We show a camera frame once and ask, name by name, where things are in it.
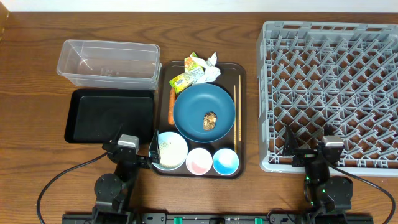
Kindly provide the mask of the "blue cup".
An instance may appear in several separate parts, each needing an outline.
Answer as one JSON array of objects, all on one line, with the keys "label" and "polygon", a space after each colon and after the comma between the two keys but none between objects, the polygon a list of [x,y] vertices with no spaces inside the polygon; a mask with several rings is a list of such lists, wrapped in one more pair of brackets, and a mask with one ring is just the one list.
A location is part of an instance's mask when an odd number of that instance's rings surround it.
[{"label": "blue cup", "polygon": [[220,175],[232,175],[239,167],[239,157],[232,150],[222,148],[215,152],[213,156],[213,168]]}]

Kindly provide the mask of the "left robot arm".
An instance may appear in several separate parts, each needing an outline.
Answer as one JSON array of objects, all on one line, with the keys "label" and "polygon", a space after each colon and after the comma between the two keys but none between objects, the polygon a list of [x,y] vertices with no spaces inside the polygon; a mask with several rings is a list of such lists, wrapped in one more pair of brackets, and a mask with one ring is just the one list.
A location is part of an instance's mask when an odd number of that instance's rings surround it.
[{"label": "left robot arm", "polygon": [[116,134],[102,145],[108,159],[116,164],[113,173],[102,175],[95,183],[96,202],[93,208],[93,224],[140,223],[141,216],[130,210],[130,198],[141,169],[151,169],[160,162],[159,132],[155,131],[149,145],[149,155],[140,156],[139,139],[136,136]]}]

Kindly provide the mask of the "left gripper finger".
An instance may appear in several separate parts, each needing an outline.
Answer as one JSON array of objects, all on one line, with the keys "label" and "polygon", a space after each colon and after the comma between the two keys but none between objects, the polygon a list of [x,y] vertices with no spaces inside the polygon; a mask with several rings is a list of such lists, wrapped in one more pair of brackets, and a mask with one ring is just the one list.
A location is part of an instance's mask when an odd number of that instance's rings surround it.
[{"label": "left gripper finger", "polygon": [[159,151],[159,131],[155,130],[154,136],[149,146],[149,158],[151,163],[160,163],[160,151]]},{"label": "left gripper finger", "polygon": [[118,128],[118,130],[115,132],[114,136],[110,140],[110,142],[112,144],[117,144],[118,143],[118,139],[120,138],[122,129],[123,129],[123,125],[121,124],[120,127]]}]

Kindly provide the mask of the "pink cup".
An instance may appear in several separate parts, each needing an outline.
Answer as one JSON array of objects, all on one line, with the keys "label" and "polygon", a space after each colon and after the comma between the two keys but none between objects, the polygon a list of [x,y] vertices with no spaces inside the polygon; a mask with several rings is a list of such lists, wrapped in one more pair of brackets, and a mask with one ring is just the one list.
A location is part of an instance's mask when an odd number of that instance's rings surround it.
[{"label": "pink cup", "polygon": [[204,175],[211,169],[213,159],[206,149],[195,148],[188,153],[185,164],[191,174]]}]

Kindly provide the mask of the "white tissue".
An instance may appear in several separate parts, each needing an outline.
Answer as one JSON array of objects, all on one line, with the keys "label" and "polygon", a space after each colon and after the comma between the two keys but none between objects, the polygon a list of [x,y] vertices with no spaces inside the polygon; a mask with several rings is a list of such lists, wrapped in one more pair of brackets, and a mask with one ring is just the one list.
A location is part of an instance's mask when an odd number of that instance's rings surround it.
[{"label": "white tissue", "polygon": [[205,69],[204,74],[195,81],[194,85],[213,82],[219,75],[221,75],[220,69],[216,67],[217,59],[216,52],[210,58],[208,58],[207,61],[197,57],[193,58],[195,63],[199,64]]}]

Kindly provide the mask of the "light blue rice bowl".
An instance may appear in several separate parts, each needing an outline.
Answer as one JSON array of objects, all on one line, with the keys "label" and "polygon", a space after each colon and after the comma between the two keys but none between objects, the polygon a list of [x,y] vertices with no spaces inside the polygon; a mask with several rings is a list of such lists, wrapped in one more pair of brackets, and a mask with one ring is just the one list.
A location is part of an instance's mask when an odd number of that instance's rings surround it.
[{"label": "light blue rice bowl", "polygon": [[154,167],[162,171],[171,171],[179,168],[188,154],[186,140],[175,132],[163,132],[158,136],[160,162],[152,163]]}]

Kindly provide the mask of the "brown food scrap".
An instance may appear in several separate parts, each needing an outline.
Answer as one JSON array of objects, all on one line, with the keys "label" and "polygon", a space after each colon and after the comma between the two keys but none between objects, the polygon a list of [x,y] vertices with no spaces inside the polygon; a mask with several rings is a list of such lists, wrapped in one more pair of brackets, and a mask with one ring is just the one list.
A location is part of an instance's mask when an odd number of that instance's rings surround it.
[{"label": "brown food scrap", "polygon": [[205,131],[210,131],[215,128],[217,121],[217,115],[210,111],[206,115],[204,115],[203,119],[203,129]]}]

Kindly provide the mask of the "large blue plate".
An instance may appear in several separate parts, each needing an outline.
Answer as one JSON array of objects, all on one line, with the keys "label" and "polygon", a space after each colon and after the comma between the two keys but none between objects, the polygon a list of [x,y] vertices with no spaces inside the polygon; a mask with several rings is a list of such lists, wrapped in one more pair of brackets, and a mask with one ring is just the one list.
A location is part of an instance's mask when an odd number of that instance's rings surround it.
[{"label": "large blue plate", "polygon": [[[203,128],[205,116],[214,113],[215,127]],[[187,139],[208,143],[214,142],[229,133],[234,125],[236,109],[230,94],[213,84],[199,84],[182,91],[174,105],[175,127]]]}]

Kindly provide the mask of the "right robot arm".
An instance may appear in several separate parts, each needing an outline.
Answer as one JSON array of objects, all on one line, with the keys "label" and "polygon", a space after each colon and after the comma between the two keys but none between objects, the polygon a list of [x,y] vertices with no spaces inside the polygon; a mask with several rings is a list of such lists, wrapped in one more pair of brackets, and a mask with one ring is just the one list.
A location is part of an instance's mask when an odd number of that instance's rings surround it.
[{"label": "right robot arm", "polygon": [[345,211],[351,209],[353,182],[331,176],[329,168],[340,159],[343,140],[323,136],[313,148],[300,148],[290,127],[286,127],[282,154],[292,157],[293,167],[305,169],[304,196],[312,207],[295,218],[295,223],[347,223]]}]

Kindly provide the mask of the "yellow green snack wrapper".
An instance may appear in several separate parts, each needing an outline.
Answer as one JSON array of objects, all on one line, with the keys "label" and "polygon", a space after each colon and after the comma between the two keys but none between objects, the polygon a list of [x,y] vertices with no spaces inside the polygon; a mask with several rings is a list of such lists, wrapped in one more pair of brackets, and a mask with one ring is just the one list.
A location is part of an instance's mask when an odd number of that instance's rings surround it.
[{"label": "yellow green snack wrapper", "polygon": [[198,58],[198,55],[192,52],[184,59],[184,72],[169,81],[176,94],[195,83],[205,73],[203,67],[193,60],[194,58]]}]

